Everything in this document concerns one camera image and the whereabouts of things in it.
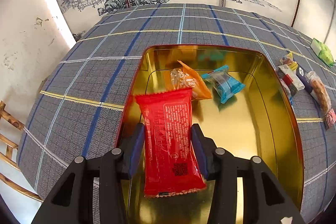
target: barcode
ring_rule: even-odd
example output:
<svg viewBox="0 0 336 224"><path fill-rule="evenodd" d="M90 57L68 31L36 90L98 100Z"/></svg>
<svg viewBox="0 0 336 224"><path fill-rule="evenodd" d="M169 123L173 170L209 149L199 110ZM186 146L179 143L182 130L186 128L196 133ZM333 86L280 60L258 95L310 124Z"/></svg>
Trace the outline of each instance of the barcode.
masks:
<svg viewBox="0 0 336 224"><path fill-rule="evenodd" d="M173 172L175 176L188 175L188 164L186 162L174 164Z"/></svg>

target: food bag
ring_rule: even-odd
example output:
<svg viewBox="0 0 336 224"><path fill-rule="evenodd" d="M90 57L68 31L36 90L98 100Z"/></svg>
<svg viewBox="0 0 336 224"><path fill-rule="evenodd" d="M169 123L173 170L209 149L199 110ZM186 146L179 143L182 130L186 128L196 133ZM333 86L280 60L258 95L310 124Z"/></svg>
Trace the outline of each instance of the food bag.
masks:
<svg viewBox="0 0 336 224"><path fill-rule="evenodd" d="M135 97L144 117L146 197L193 193L206 187L190 143L192 89Z"/></svg>
<svg viewBox="0 0 336 224"><path fill-rule="evenodd" d="M210 82L220 96L220 102L224 104L233 95L240 92L245 85L228 74L229 67L222 66L210 73L205 73L202 78Z"/></svg>
<svg viewBox="0 0 336 224"><path fill-rule="evenodd" d="M277 75L288 86L291 92L291 97L293 97L299 90L303 90L305 88L303 83L288 65L279 66L279 69L277 70Z"/></svg>
<svg viewBox="0 0 336 224"><path fill-rule="evenodd" d="M298 67L298 63L293 60L293 53L290 52L289 54L283 56L280 59L280 63L282 65L288 65L291 70L295 71L296 68Z"/></svg>
<svg viewBox="0 0 336 224"><path fill-rule="evenodd" d="M296 76L300 79L300 81L304 85L305 91L308 92L315 99L315 101L319 102L311 84L307 79L307 71L303 67L301 67L300 64L298 64L293 60L293 53L290 52L289 54L282 57L280 59L280 62L283 65L289 66L289 68L296 74Z"/></svg>
<svg viewBox="0 0 336 224"><path fill-rule="evenodd" d="M330 109L328 113L323 117L323 121L327 129L331 128L336 121L335 111L333 109Z"/></svg>
<svg viewBox="0 0 336 224"><path fill-rule="evenodd" d="M286 85L286 83L282 79L280 79L280 83L281 83L288 99L292 98L291 91L290 91L289 87Z"/></svg>
<svg viewBox="0 0 336 224"><path fill-rule="evenodd" d="M310 44L310 47L317 57L321 59L326 65L328 65L330 68L334 65L334 57L327 45L314 38Z"/></svg>
<svg viewBox="0 0 336 224"><path fill-rule="evenodd" d="M326 115L331 109L331 101L325 86L323 85L320 77L314 71L309 72L307 74L307 78L315 91L323 115Z"/></svg>
<svg viewBox="0 0 336 224"><path fill-rule="evenodd" d="M192 88L194 99L211 99L211 92L199 74L181 61L178 60L178 62L182 65L182 68L173 69L170 72L172 89Z"/></svg>

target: blue stripe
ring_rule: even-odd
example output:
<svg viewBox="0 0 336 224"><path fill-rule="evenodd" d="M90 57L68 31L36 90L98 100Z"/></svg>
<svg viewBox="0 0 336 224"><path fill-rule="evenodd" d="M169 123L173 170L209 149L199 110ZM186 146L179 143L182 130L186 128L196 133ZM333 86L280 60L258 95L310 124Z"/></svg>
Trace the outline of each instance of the blue stripe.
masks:
<svg viewBox="0 0 336 224"><path fill-rule="evenodd" d="M108 20L112 15L113 15L113 14L111 14L111 15L108 16L108 17L106 17L106 18L102 21L102 23L104 23L106 20ZM98 26L96 26L95 28L93 28L93 29L91 29L89 32L87 32L87 33L82 37L82 39L87 38L90 34L92 34L92 32L93 32L95 29L97 29L97 27L98 27ZM82 42L83 42L83 41L81 41L81 42L79 42L79 43L76 43L77 45L75 46L75 49L72 51L72 53L69 54L69 56L65 59L65 61L68 61L68 60L69 60L69 58L70 58L70 57L73 55L73 53L78 49L78 47L82 44ZM55 79L55 77L58 75L58 73L60 72L60 70L61 70L61 68L63 67L64 64L65 64L65 63L63 63L63 64L59 67L59 69L58 69L57 72L55 73L54 77L51 79L50 83L47 85L47 87L46 87L46 89L45 89L46 91L48 90L49 86L51 85L51 83L53 82L53 80ZM35 116L35 113L36 113L36 111L37 111L37 108L39 107L39 105L40 105L40 103L41 103L43 97L44 97L44 94L42 94L41 98L39 99L39 101L38 101L38 103L37 103L37 105L36 105L36 108L35 108L35 110L34 110L34 112L33 112L33 115L31 116L31 119L30 119L29 124L28 124L28 127L27 127L28 130L29 130L29 128L30 128L30 125L31 125L31 123L32 123L32 121L33 121L33 119L34 119L34 116ZM23 140L22 147L21 147L21 150L20 150L19 159L18 159L18 161L17 161L17 165L18 165L18 166L19 166L19 164L20 164L21 155L22 155L22 151L23 151L23 148L24 148L24 146L25 146L25 143L26 143L26 139L27 139L27 133L25 133L25 138L24 138L24 140Z"/></svg>
<svg viewBox="0 0 336 224"><path fill-rule="evenodd" d="M73 54L73 53L75 52L75 50L80 46L81 43L82 43L82 42L77 43L76 48L75 48L75 49L73 50L73 52L67 57L66 60L68 60L68 59L72 56L72 54ZM51 85L51 83L53 82L53 80L55 79L55 77L57 76L57 74L59 73L59 71L61 70L61 68L63 67L64 64L65 64L65 63L63 63L63 64L59 67L59 69L58 69L57 72L55 73L54 77L51 79L50 83L47 85L47 87L46 87L46 89L45 89L46 91L48 90L49 86ZM28 130L29 130L29 128L30 128L30 125L32 124L32 121L34 120L35 113L36 113L37 108L39 107L39 105L40 105L40 103L41 103L43 97L44 97L44 94L42 94L41 98L39 99L39 101L38 101L38 103L37 103L37 105L36 105L36 108L35 108L35 110L34 110L34 112L33 112L33 115L31 116L31 119L30 119L29 124L28 124L28 127L27 127ZM19 164L20 164L21 155L22 155L22 151L23 151L23 148L24 148L24 146L25 146L25 143L26 143L26 139L27 139L27 133L25 133L25 138L23 139L22 147L21 147L20 154L19 154L19 159L18 159L18 161L17 161L17 165L18 165L18 166L19 166Z"/></svg>
<svg viewBox="0 0 336 224"><path fill-rule="evenodd" d="M319 106L317 105L316 101L314 100L314 105L316 109L320 109ZM322 203L319 209L319 212L322 209L323 203L324 203L324 198L326 196L326 189L327 189L327 181L328 181L328 148L327 148L327 139L326 139L326 134L325 134L325 125L323 122L320 122L320 126L321 126L321 130L322 130L322 135L323 135L323 139L324 139L324 146L325 146L325 162L327 165L327 172L325 173L325 185L324 185L324 191L323 191L323 199L322 199Z"/></svg>
<svg viewBox="0 0 336 224"><path fill-rule="evenodd" d="M224 35L223 28L222 28L221 24L219 23L219 21L218 21L218 19L217 19L217 16L216 16L216 14L215 14L215 11L212 10L211 5L209 5L209 8L211 9L212 15L213 15L213 17L214 17L215 20L216 20L216 23L217 23L217 26L218 26L219 31L222 33L222 38L223 38L224 44L225 44L226 46L229 46L229 42L228 42L226 36Z"/></svg>
<svg viewBox="0 0 336 224"><path fill-rule="evenodd" d="M255 15L257 18L259 18L259 19L261 19L260 21L261 21L261 23L269 30L269 31L273 31L272 30L272 28L266 23L266 22L264 22L264 20L262 19L262 18L260 18L260 17L258 17L258 15L256 14L256 13L253 13L253 15ZM286 46L285 46L285 44L281 41L281 39L277 36L277 34L273 31L273 32L271 32L273 35L274 35L274 37L278 40L278 42L282 45L282 47L284 47L284 48L287 48Z"/></svg>
<svg viewBox="0 0 336 224"><path fill-rule="evenodd" d="M157 9L161 6L161 4L159 4L157 6L157 8L152 12L151 16L146 20L146 22L142 25L141 29L139 30L139 32L137 32L137 34L135 35L135 37L133 38L133 40L131 41L130 45L128 46L128 49L126 50L124 56L128 56L132 47L134 46L135 42L137 41L137 39L139 38L140 34L141 34L141 31L143 29L145 29L146 25L148 24L148 22L151 20L152 16L155 14L155 12L157 11ZM119 71L121 70L123 64L125 63L125 59L121 60L116 68L116 70L114 71L113 75L111 76L110 78L110 81L109 83L107 84L106 88L105 88L105 91L104 91L104 94L101 98L101 102L105 102L109 92L110 92L110 88L112 87L116 77L118 76L118 73ZM94 114L94 117L93 117L93 120L91 122L91 125L90 125L90 129L88 131L88 134L86 136L86 140L85 140L85 143L84 143L84 147L83 147L83 151L82 151L82 156L83 157L86 157L88 151L89 151L89 147L90 147L90 143L91 143L91 139L92 139L92 136L93 136L93 133L95 131L95 128L96 128L96 125L97 125L97 121L98 121L98 118L99 118L99 115L100 115L100 112L101 112L101 107L97 107L96 108L96 112Z"/></svg>

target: yellow stripe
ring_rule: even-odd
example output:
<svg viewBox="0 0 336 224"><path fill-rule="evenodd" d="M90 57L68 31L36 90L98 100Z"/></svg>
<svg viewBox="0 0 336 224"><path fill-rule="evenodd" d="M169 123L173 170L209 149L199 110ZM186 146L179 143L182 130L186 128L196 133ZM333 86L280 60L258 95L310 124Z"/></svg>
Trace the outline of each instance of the yellow stripe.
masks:
<svg viewBox="0 0 336 224"><path fill-rule="evenodd" d="M114 109L114 110L123 110L124 106L122 105L116 105L116 104L110 104L110 103L105 103L105 102L98 102L98 101L93 101L93 100L88 100L88 99L83 99L83 98L76 98L72 96L64 96L61 94L56 94L56 93L51 93L47 92L44 90L40 91L41 94L58 98L58 99L64 99L67 101L75 102L75 103L81 103L81 104L86 104L86 105L91 105L91 106L96 106L96 107L103 107L103 108L109 108L109 109Z"/></svg>
<svg viewBox="0 0 336 224"><path fill-rule="evenodd" d="M141 11L141 10L153 10L153 9L171 9L171 8L183 8L182 6L180 7L157 7L157 8L143 8L143 9L137 9L136 11ZM202 8L202 7L185 7L186 9L203 9L203 10L211 10L210 8ZM224 12L224 13L229 13L229 14L235 14L234 12L229 12L229 11L225 11L225 10L217 10L217 9L212 9L213 11L217 11L217 12ZM130 11L125 11L125 12L120 12L120 13L115 13L115 14L112 14L112 15L119 15L119 14L124 14L124 13L129 13ZM271 25L274 25L274 26L278 26L272 22L268 22L262 18L258 18L258 17L251 17L251 16L248 16L248 15L243 15L243 14L238 14L240 16L244 16L244 17L249 17L249 18L253 18L253 19L258 19L258 20L263 20L265 22L267 22L268 24L271 24ZM292 32L290 30L287 30L286 28L282 27L282 26L278 26L279 28L282 28L288 32L291 32L295 35L299 35L295 32Z"/></svg>
<svg viewBox="0 0 336 224"><path fill-rule="evenodd" d="M119 33L112 33L112 34L107 34L107 35L101 35L99 37L91 37L91 38L85 38L85 39L82 39L82 40L79 40L79 41L84 41L84 40L91 40L91 39L95 39L95 38L101 38L101 37L106 37L106 36L113 36L113 35L122 35L122 34L127 34L127 33L138 33L138 32L178 32L179 30L140 30L140 31L125 31L125 32L119 32ZM227 37L234 37L234 38L240 38L240 39L243 39L243 40L248 40L248 41L252 41L252 42L256 42L258 43L257 40L255 39L252 39L252 38L248 38L248 37L240 37L238 35L233 35L233 34L228 34L228 33L220 33L220 32L211 32L211 31L197 31L197 30L183 30L183 32L193 32L193 33L208 33L208 34L213 34L213 35L225 35ZM275 47L275 48L278 48L280 50L284 50L284 51L289 51L289 49L287 48L282 48L282 47L278 47L276 45L273 45L273 44L270 44L270 43L267 43L267 42L263 42L263 41L260 41L261 44L265 44L265 45L268 45L268 46L271 46L271 47ZM308 59L310 60L311 62L319 65L322 69L332 73L333 75L336 76L336 73L328 70L327 68L325 68L324 66L320 65L319 63L315 62L314 60L310 59L309 57L306 57L298 52L293 52L291 51L293 54L297 55L297 56L301 56L305 59Z"/></svg>
<svg viewBox="0 0 336 224"><path fill-rule="evenodd" d="M296 118L296 121L298 123L304 123L304 122L323 122L322 118Z"/></svg>

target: red snack package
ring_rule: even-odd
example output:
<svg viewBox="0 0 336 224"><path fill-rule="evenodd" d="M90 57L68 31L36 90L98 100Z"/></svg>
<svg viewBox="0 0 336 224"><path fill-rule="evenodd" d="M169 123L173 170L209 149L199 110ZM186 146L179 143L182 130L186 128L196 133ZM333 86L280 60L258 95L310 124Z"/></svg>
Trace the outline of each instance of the red snack package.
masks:
<svg viewBox="0 0 336 224"><path fill-rule="evenodd" d="M336 122L336 114L333 109L330 109L328 113L323 118L325 127L327 129L331 128L332 125Z"/></svg>
<svg viewBox="0 0 336 224"><path fill-rule="evenodd" d="M192 89L139 95L144 116L146 197L193 193L206 187L190 143Z"/></svg>

